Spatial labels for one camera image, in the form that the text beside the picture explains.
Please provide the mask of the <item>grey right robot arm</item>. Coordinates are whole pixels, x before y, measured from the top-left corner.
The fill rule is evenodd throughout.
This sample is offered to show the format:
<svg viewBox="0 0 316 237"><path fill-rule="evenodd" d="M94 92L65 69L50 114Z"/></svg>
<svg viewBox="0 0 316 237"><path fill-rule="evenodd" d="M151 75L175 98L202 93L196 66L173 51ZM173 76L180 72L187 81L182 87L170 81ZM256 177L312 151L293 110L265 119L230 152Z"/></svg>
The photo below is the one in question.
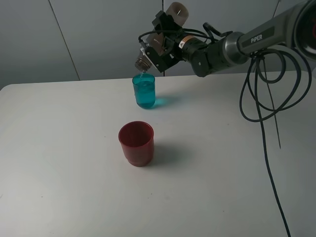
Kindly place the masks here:
<svg viewBox="0 0 316 237"><path fill-rule="evenodd" d="M316 2L300 3L254 30L220 33L204 23L205 34L184 29L172 16L160 11L153 21L154 33L162 35L162 45L139 40L143 55L160 72L180 61L190 63L195 75L205 77L230 67L244 64L248 59L271 46L284 43L309 60L316 58Z"/></svg>

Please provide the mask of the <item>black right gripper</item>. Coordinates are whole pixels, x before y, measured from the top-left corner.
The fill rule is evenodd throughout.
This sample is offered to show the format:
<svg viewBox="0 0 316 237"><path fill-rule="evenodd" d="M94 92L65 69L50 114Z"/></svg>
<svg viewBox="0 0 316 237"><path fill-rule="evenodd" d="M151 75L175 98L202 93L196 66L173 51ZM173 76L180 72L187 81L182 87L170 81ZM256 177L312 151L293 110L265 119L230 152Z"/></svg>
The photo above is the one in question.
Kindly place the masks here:
<svg viewBox="0 0 316 237"><path fill-rule="evenodd" d="M152 21L154 31L171 30L178 31L184 25L184 17L174 12L160 11ZM152 33L148 36L148 44L153 47L159 55L165 52L172 52L174 47L175 33Z"/></svg>

